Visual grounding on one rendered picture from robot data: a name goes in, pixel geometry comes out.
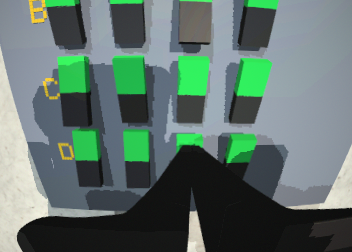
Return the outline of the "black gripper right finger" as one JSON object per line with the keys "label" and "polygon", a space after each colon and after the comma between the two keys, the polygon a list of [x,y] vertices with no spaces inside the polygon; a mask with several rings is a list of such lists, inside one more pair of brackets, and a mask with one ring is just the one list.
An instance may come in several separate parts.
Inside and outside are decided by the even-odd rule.
{"label": "black gripper right finger", "polygon": [[205,252],[325,252],[352,247],[352,208],[289,209],[201,148],[192,191]]}

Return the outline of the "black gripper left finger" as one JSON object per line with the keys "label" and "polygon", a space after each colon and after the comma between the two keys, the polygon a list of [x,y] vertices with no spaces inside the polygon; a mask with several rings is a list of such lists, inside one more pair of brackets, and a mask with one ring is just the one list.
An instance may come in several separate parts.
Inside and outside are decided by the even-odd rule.
{"label": "black gripper left finger", "polygon": [[181,145],[147,195],[121,215],[45,216],[17,233],[23,252],[188,252],[193,153]]}

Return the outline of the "grey switch panel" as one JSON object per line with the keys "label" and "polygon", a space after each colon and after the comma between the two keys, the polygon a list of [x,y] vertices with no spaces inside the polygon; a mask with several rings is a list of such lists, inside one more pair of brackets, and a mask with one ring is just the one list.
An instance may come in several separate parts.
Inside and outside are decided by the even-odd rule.
{"label": "grey switch panel", "polygon": [[51,208],[128,211],[181,145],[284,207],[352,144],[352,0],[0,0],[0,48]]}

